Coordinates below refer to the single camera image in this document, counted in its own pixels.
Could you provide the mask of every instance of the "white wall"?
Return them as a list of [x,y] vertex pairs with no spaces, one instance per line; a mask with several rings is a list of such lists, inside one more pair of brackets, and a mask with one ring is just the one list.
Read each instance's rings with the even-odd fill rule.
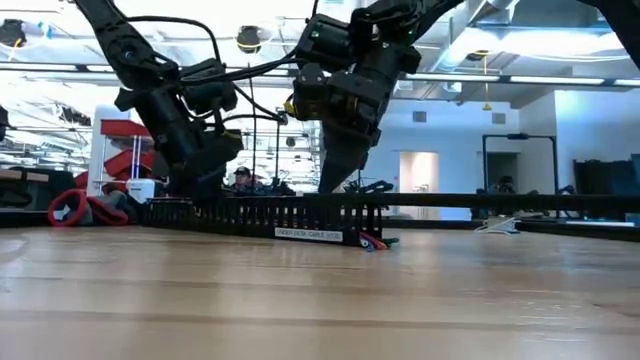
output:
[[[520,110],[520,131],[529,135],[557,135],[554,93],[543,96]],[[553,194],[555,191],[551,141],[521,141],[521,149],[518,159],[518,192],[522,194],[538,190],[542,194]]]
[[640,90],[556,91],[560,186],[575,184],[573,160],[629,160],[640,153]]
[[[493,125],[483,103],[457,106],[442,101],[392,101],[381,124],[382,137],[371,149],[363,177],[388,181],[398,189],[401,152],[434,152],[439,156],[441,193],[475,193],[483,184],[483,134],[519,131],[518,112],[509,104],[493,104],[494,112],[507,114],[506,125]],[[412,122],[412,112],[427,112],[427,123]],[[520,144],[493,140],[489,151],[519,152]],[[469,219],[468,209],[441,209],[443,220]]]

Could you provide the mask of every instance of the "white label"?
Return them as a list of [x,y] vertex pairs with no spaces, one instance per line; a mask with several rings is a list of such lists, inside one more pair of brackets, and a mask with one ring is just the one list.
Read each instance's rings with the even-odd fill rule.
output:
[[342,242],[342,232],[340,231],[276,228],[276,237],[312,241]]

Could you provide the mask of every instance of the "cap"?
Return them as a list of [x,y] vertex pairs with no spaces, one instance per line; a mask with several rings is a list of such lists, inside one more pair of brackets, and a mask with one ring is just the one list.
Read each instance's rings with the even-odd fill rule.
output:
[[246,166],[240,166],[239,168],[236,169],[236,171],[233,174],[251,176],[251,170],[249,170],[249,168]]

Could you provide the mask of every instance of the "wooden table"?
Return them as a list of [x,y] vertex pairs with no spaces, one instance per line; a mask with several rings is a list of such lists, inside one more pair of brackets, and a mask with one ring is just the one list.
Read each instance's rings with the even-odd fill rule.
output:
[[3,230],[0,358],[640,358],[640,245],[403,231],[389,252]]

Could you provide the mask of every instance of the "doorway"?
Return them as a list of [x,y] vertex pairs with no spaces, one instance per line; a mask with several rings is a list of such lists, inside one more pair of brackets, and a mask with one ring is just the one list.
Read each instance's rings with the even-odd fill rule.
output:
[[518,153],[487,153],[487,174],[489,188],[503,177],[511,177],[518,191]]
[[[440,192],[440,157],[431,152],[400,153],[401,193],[438,193]],[[400,206],[398,215],[415,220],[439,220],[438,208]]]

